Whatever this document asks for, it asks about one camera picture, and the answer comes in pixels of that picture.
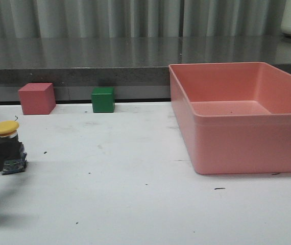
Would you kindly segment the green cube block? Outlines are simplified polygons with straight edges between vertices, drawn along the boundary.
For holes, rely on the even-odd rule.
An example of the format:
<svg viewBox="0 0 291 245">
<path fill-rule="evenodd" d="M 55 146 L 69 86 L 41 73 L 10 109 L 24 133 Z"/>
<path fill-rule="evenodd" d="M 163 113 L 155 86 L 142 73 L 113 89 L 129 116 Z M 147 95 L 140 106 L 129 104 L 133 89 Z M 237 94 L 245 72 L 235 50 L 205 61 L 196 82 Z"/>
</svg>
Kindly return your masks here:
<svg viewBox="0 0 291 245">
<path fill-rule="evenodd" d="M 95 87 L 91 94 L 94 113 L 113 113 L 115 108 L 114 87 Z"/>
</svg>

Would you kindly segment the yellow push button switch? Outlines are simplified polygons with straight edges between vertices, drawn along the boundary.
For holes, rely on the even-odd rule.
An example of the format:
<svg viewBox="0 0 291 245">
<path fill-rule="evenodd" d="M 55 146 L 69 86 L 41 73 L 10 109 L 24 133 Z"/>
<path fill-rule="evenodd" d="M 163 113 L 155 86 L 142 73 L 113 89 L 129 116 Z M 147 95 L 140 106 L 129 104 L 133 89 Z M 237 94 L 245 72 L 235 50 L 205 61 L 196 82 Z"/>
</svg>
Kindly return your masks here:
<svg viewBox="0 0 291 245">
<path fill-rule="evenodd" d="M 27 153 L 18 139 L 19 123 L 14 120 L 0 122 L 0 172 L 2 175 L 24 172 Z"/>
</svg>

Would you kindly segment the dark grey counter shelf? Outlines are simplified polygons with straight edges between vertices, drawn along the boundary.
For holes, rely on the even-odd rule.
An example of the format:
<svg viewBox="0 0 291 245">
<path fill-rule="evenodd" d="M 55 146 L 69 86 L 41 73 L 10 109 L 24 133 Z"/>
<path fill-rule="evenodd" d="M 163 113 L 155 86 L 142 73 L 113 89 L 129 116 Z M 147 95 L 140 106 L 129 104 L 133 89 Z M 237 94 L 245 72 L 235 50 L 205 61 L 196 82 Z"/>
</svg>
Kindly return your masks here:
<svg viewBox="0 0 291 245">
<path fill-rule="evenodd" d="M 266 62 L 291 74 L 291 37 L 0 38 L 0 104 L 27 83 L 52 83 L 56 101 L 112 86 L 124 102 L 168 101 L 170 64 Z"/>
</svg>

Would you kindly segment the pink cube block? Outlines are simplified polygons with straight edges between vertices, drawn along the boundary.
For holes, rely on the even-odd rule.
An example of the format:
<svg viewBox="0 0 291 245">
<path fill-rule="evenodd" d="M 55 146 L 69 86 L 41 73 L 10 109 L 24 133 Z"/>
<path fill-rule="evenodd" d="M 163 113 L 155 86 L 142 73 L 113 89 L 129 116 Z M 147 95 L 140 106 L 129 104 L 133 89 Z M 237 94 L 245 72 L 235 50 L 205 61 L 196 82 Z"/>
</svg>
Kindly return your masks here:
<svg viewBox="0 0 291 245">
<path fill-rule="evenodd" d="M 52 83 L 28 83 L 18 96 L 24 115 L 49 115 L 56 106 Z"/>
</svg>

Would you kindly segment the pink plastic bin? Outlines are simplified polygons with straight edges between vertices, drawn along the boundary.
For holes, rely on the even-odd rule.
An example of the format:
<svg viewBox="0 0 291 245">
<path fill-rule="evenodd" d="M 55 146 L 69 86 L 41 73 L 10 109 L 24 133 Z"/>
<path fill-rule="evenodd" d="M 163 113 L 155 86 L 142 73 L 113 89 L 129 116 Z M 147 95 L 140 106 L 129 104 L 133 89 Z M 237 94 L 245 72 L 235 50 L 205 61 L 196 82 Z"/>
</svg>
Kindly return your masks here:
<svg viewBox="0 0 291 245">
<path fill-rule="evenodd" d="M 169 74 L 197 173 L 291 172 L 291 74 L 264 62 L 171 64 Z"/>
</svg>

